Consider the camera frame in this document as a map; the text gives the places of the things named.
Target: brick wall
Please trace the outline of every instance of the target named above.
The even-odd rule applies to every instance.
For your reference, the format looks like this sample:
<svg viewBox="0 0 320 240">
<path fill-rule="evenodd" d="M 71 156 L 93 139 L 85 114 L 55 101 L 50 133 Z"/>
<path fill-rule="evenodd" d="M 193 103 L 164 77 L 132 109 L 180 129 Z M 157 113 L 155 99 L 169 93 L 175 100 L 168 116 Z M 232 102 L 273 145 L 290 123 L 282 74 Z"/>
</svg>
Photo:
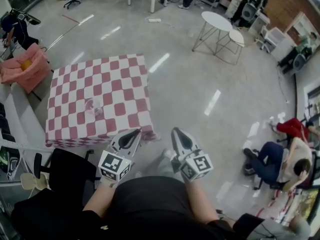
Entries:
<svg viewBox="0 0 320 240">
<path fill-rule="evenodd" d="M 270 18 L 271 26 L 278 27 L 282 31 L 288 27 L 301 11 L 320 33 L 320 15 L 308 0 L 268 0 L 265 11 Z"/>
</svg>

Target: white chair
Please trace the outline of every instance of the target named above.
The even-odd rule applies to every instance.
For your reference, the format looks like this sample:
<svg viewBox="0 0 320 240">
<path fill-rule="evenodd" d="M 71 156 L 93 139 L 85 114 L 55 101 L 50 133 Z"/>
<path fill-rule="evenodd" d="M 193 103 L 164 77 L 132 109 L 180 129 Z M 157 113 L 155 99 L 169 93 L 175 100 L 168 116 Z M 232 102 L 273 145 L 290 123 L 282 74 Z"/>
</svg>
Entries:
<svg viewBox="0 0 320 240">
<path fill-rule="evenodd" d="M 266 52 L 270 53 L 267 43 L 275 48 L 284 38 L 286 38 L 286 36 L 279 28 L 274 27 L 273 29 L 268 30 L 266 26 L 263 26 L 259 38 L 257 38 L 255 41 L 262 44 L 260 50 L 265 48 Z"/>
</svg>

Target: orange pillow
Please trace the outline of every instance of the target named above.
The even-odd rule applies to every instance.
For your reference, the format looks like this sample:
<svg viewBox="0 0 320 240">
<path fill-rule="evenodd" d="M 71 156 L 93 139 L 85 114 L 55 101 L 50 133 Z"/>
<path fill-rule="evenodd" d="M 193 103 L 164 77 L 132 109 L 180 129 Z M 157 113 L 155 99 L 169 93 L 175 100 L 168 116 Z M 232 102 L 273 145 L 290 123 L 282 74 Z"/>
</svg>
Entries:
<svg viewBox="0 0 320 240">
<path fill-rule="evenodd" d="M 29 68 L 32 65 L 31 60 L 27 59 L 25 62 L 21 64 L 22 71 L 25 71 L 27 68 Z"/>
</svg>

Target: metal table legs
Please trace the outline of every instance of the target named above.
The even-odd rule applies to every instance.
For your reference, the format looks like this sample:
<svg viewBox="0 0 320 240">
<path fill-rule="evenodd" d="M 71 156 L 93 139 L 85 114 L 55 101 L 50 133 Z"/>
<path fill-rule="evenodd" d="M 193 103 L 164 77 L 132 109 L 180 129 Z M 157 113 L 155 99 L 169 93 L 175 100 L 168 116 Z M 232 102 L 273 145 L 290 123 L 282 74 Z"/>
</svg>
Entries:
<svg viewBox="0 0 320 240">
<path fill-rule="evenodd" d="M 219 44 L 219 42 L 220 42 L 222 39 L 224 39 L 226 36 L 228 36 L 229 33 L 227 33 L 227 34 L 224 35 L 222 38 L 220 38 L 221 30 L 220 30 L 220 29 L 217 29 L 216 27 L 213 26 L 213 27 L 210 28 L 207 32 L 205 32 L 206 24 L 207 24 L 207 22 L 204 23 L 204 25 L 203 25 L 203 27 L 202 27 L 202 29 L 201 29 L 201 31 L 200 31 L 200 34 L 199 34 L 199 36 L 197 37 L 194 46 L 192 47 L 192 51 L 194 52 L 195 49 L 203 43 L 203 44 L 205 44 L 205 46 L 207 46 L 207 47 L 209 48 L 209 50 L 212 52 L 212 54 L 213 54 L 214 56 L 216 56 L 217 58 L 219 58 L 220 60 L 224 61 L 225 63 L 231 64 L 231 65 L 237 65 L 243 47 L 242 47 L 239 43 L 234 42 L 234 41 L 231 40 L 231 39 L 229 39 L 229 41 L 228 41 L 226 44 L 224 44 L 224 45 Z M 218 30 L 218 41 L 216 42 L 215 50 L 213 50 L 205 41 L 206 41 L 212 34 L 214 34 L 217 30 Z M 227 47 L 227 45 L 228 45 L 230 42 L 232 42 L 232 43 L 234 43 L 234 44 L 237 45 L 236 52 L 233 52 L 230 48 Z M 227 49 L 228 49 L 229 51 L 231 51 L 234 55 L 236 55 L 236 54 L 238 53 L 239 47 L 240 47 L 240 52 L 239 52 L 239 54 L 238 54 L 238 57 L 237 57 L 237 60 L 236 60 L 236 63 L 235 63 L 235 64 L 230 63 L 230 62 L 222 59 L 221 57 L 217 56 L 217 53 L 219 53 L 223 48 L 227 48 Z"/>
</svg>

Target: hand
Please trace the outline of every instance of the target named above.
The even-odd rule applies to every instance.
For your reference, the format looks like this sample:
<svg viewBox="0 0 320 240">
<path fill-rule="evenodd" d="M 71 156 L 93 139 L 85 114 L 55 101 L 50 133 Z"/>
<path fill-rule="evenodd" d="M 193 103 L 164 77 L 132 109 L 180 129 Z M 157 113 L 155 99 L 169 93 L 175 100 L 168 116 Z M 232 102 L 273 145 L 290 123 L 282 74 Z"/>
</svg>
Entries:
<svg viewBox="0 0 320 240">
<path fill-rule="evenodd" d="M 302 180 L 303 178 L 305 178 L 308 175 L 307 171 L 302 171 L 299 175 L 299 179 Z"/>
<path fill-rule="evenodd" d="M 286 159 L 286 160 L 284 160 L 284 162 L 282 163 L 281 169 L 282 169 L 282 170 L 285 170 L 287 167 L 288 167 L 288 160 Z"/>
</svg>

